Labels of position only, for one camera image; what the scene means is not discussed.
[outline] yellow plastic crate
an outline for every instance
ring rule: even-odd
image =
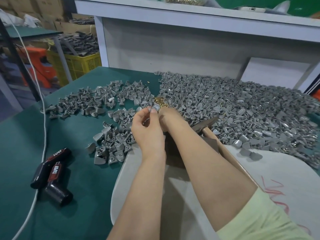
[[[72,80],[76,80],[80,76],[90,72],[96,67],[102,66],[100,53],[80,57],[80,56],[73,56],[73,55],[64,55],[66,58],[66,63],[68,64],[69,71],[72,77]],[[47,59],[52,64],[53,68],[57,72],[57,77],[59,80],[60,86],[67,85],[68,79],[66,73],[64,72],[62,62],[58,53],[47,50]]]

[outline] hammer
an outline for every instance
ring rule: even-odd
[[[243,173],[246,177],[248,177],[256,186],[260,187],[257,182],[253,179],[253,177],[247,172],[247,170],[239,163],[239,161],[226,149],[226,147],[221,143],[218,137],[210,130],[214,123],[218,121],[218,117],[213,117],[208,120],[204,120],[199,122],[198,124],[192,126],[191,128],[196,133],[203,133],[206,137],[215,139],[218,143],[219,153],[224,157],[231,165],[233,165],[236,169],[238,169],[241,173]]]

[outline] clear bag of brass pins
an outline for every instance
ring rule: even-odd
[[[194,6],[205,6],[213,8],[222,8],[216,0],[162,0],[166,3],[188,4]]]

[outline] white power cord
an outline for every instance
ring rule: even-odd
[[[11,23],[12,23],[12,26],[14,28],[14,30],[17,32],[18,36],[19,36],[19,39],[23,45],[23,48],[25,49],[26,51],[26,56],[28,57],[28,60],[30,62],[30,65],[31,65],[31,68],[33,70],[33,74],[34,74],[34,78],[35,78],[35,81],[36,81],[36,84],[38,86],[38,90],[39,90],[39,94],[40,94],[40,98],[41,98],[41,101],[42,101],[42,107],[43,107],[43,127],[44,127],[44,147],[43,147],[43,152],[42,152],[42,159],[41,159],[41,162],[44,162],[45,161],[45,156],[46,156],[46,150],[47,150],[47,129],[46,129],[46,107],[45,107],[45,101],[43,100],[43,95],[42,95],[42,92],[41,92],[41,89],[40,89],[40,85],[39,85],[39,81],[38,81],[38,77],[37,77],[37,73],[36,73],[36,70],[31,62],[31,59],[30,59],[30,56],[29,56],[29,52],[27,51],[26,49],[26,46],[21,38],[21,35],[19,33],[19,31],[17,30],[16,26],[14,25],[13,21],[11,20],[10,16],[7,15],[8,18],[10,19]],[[22,226],[20,227],[20,229],[18,230],[18,232],[15,234],[15,236],[12,238],[12,240],[16,240],[19,235],[21,234],[21,232],[23,231],[23,229],[26,227],[28,221],[30,220],[30,217],[34,211],[34,208],[35,208],[35,205],[36,205],[36,202],[37,202],[37,197],[38,197],[38,190],[35,191],[35,195],[34,195],[34,199],[33,199],[33,202],[32,202],[32,205],[31,205],[31,208],[29,210],[29,213],[24,221],[24,223],[22,224]]]

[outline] forearm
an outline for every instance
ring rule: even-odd
[[[166,160],[144,158],[108,240],[156,240],[160,236]]]
[[[197,198],[212,227],[218,231],[230,222],[249,201],[256,186],[190,126],[180,121],[168,127]]]

